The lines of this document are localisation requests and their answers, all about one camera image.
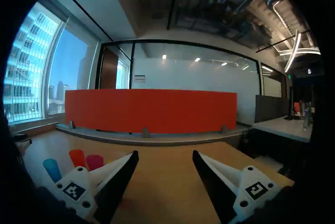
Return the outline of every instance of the table surface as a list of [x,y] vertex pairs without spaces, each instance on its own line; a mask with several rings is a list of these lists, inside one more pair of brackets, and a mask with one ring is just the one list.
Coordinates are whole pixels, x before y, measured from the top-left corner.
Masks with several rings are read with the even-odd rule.
[[308,143],[312,133],[312,125],[303,129],[303,120],[285,120],[284,118],[255,123],[252,128]]
[[105,163],[138,150],[139,162],[111,223],[219,223],[206,189],[192,161],[193,150],[241,170],[254,165],[284,187],[294,181],[224,142],[175,147],[117,145],[50,131],[32,138],[23,157],[37,186],[53,183],[43,168],[47,158],[57,160],[62,175],[73,169],[68,155],[81,149],[99,154]]

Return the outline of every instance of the skyscraper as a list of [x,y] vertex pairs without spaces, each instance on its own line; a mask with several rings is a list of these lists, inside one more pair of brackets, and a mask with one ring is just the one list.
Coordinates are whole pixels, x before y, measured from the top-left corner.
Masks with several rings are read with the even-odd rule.
[[49,86],[49,99],[54,99],[55,87],[53,85]]
[[30,10],[16,34],[7,61],[3,105],[9,122],[42,117],[43,66],[58,23],[39,3]]
[[62,81],[59,81],[57,85],[56,100],[64,101],[63,98],[64,98],[64,84]]

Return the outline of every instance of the desk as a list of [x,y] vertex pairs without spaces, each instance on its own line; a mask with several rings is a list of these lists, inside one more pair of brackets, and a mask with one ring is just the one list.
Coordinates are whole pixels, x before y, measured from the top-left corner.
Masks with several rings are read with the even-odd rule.
[[312,126],[310,125],[309,128],[304,130],[303,120],[285,120],[284,118],[255,123],[252,128],[308,143],[312,133]]
[[64,174],[73,167],[68,156],[71,149],[82,149],[85,155],[99,154],[106,162],[138,150],[139,162],[111,223],[219,223],[193,164],[193,150],[237,169],[254,165],[282,187],[294,183],[224,142],[176,147],[127,146],[83,139],[59,131],[41,134],[32,140],[23,159],[33,181],[39,185],[46,174],[43,168],[45,158],[57,159]]

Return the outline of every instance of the window sill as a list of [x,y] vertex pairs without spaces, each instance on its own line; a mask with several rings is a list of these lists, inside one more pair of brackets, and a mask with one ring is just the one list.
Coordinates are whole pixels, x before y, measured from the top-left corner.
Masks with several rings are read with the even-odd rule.
[[33,127],[38,127],[46,124],[51,124],[59,122],[60,124],[65,123],[65,113],[60,113],[53,115],[49,118],[36,118],[36,119],[30,119],[30,120],[25,120],[22,122],[11,122],[8,124],[8,127],[11,132],[18,132],[18,131],[24,131]]

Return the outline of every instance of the orange partition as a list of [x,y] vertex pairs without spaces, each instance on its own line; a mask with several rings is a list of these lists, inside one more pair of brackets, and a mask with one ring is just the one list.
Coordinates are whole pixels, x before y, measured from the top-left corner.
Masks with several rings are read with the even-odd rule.
[[66,123],[104,131],[181,134],[236,127],[237,94],[194,90],[68,90]]

